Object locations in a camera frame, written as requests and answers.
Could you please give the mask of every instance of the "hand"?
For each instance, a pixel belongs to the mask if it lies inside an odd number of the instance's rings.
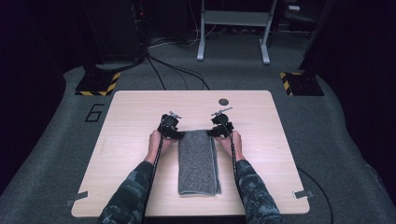
[[[223,149],[227,152],[230,157],[233,156],[231,151],[231,140],[230,136],[223,138],[223,137],[215,137],[215,139],[221,143]],[[242,154],[242,137],[241,134],[237,131],[233,131],[233,147],[235,149],[235,160],[240,161],[244,160],[245,157]]]
[[[148,140],[148,155],[145,158],[145,161],[154,164],[155,158],[157,157],[158,146],[161,141],[161,133],[157,130],[154,130]],[[177,142],[177,139],[164,138],[163,139],[163,148],[161,149],[161,153],[164,153],[172,144]]]

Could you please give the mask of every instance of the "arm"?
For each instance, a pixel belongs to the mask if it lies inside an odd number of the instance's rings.
[[[216,137],[224,150],[232,156],[230,138]],[[242,138],[239,132],[233,132],[236,160],[237,182],[240,196],[245,207],[247,223],[284,223],[274,199],[271,197],[262,179],[246,161],[242,153]]]
[[[160,141],[161,134],[154,131],[149,137],[148,155],[121,183],[97,223],[141,223]],[[174,142],[174,139],[163,139],[162,152]]]

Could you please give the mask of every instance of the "forearm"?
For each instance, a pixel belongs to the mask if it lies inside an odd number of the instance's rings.
[[[150,162],[142,161],[121,183],[97,223],[140,223],[148,197],[152,169]]]
[[[238,161],[236,172],[247,223],[284,223],[274,199],[250,163]]]

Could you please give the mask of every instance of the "black speaker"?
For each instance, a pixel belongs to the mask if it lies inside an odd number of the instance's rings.
[[[147,51],[147,23],[140,0],[80,0],[103,63],[136,62]]]

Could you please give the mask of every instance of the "yellow and black hazard tape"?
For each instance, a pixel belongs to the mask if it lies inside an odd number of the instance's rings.
[[[114,88],[116,87],[117,81],[119,80],[120,73],[114,75],[113,79],[111,80],[110,85],[107,88],[107,91],[76,91],[76,95],[109,95],[113,92]]]
[[[293,92],[291,91],[291,87],[290,87],[290,84],[287,79],[287,75],[299,76],[300,74],[301,73],[280,73],[280,77],[282,78],[282,82],[283,82],[283,87],[285,88],[287,95],[289,95],[289,96],[293,95]]]

